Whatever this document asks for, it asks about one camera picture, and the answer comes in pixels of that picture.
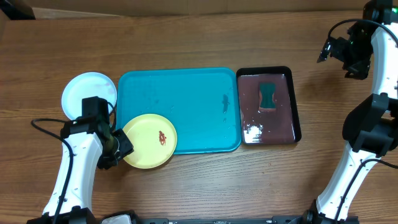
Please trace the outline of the light blue plate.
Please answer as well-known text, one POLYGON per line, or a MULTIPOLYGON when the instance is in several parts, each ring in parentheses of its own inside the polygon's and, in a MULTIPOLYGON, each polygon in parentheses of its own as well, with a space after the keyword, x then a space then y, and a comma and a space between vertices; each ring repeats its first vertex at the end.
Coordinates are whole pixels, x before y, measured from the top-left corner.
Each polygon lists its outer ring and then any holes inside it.
POLYGON ((73 78, 64 88, 62 110, 70 120, 82 115, 82 99, 98 96, 105 99, 111 113, 116 107, 117 90, 113 81, 99 72, 86 72, 73 78))

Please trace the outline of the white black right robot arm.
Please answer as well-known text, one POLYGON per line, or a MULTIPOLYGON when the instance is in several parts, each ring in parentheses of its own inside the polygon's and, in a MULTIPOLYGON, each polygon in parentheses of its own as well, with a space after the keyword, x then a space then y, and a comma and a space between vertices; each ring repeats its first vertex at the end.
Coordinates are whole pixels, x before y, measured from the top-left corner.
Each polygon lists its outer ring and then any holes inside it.
POLYGON ((397 147, 397 6, 391 0, 365 4, 352 19, 348 39, 329 35, 319 62, 343 62, 346 78, 364 80, 374 64, 371 94, 349 113, 343 124, 345 148, 325 190, 292 223, 358 223, 348 210, 369 171, 397 147))

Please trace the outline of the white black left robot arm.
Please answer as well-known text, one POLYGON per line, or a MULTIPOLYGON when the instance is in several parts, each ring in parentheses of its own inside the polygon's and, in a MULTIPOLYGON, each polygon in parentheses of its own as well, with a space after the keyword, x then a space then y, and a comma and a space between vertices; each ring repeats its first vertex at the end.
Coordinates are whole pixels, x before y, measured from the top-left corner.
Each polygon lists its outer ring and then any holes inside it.
POLYGON ((60 135, 31 125, 62 142, 62 161, 55 187, 42 216, 27 223, 98 223, 92 213, 96 169, 109 169, 133 152, 121 130, 111 132, 105 121, 63 121, 60 135))

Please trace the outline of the green sponge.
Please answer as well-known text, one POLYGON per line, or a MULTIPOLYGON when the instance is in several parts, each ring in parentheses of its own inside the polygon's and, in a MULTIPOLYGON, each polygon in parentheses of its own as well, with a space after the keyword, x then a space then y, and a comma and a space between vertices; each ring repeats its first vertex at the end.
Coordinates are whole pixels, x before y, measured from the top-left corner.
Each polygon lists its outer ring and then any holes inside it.
POLYGON ((259 84, 259 111, 267 111, 276 109, 274 103, 274 83, 259 84))

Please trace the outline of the yellow plate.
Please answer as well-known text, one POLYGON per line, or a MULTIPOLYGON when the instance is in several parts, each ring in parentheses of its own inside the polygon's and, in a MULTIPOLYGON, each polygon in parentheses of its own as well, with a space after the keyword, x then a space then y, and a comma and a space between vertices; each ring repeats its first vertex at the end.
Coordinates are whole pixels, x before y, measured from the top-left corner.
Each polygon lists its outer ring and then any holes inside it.
POLYGON ((157 114, 143 114, 130 120, 123 131, 133 145, 124 160, 138 169, 153 169, 167 162, 177 147, 173 124, 157 114))

